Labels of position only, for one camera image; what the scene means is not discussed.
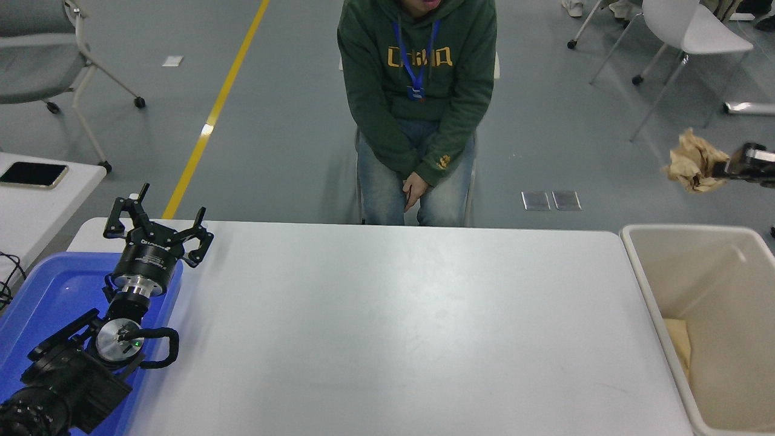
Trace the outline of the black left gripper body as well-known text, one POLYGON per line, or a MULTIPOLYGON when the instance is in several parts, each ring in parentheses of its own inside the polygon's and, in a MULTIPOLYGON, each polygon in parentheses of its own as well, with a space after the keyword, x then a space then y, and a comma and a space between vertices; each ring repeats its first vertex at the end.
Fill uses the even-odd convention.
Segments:
POLYGON ((141 234, 127 234, 124 239, 125 248, 114 268, 113 283, 122 284, 127 277, 139 276, 156 284, 169 284, 185 253, 182 243, 166 246, 141 234))

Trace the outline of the person's left hand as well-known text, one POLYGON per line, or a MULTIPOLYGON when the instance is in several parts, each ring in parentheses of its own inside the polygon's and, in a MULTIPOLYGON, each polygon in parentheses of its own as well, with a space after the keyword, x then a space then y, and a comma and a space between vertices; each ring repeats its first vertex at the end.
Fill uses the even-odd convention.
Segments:
POLYGON ((429 183, 419 176, 416 172, 410 173, 404 180, 402 191, 405 195, 405 206, 403 212, 406 213, 426 194, 429 183))

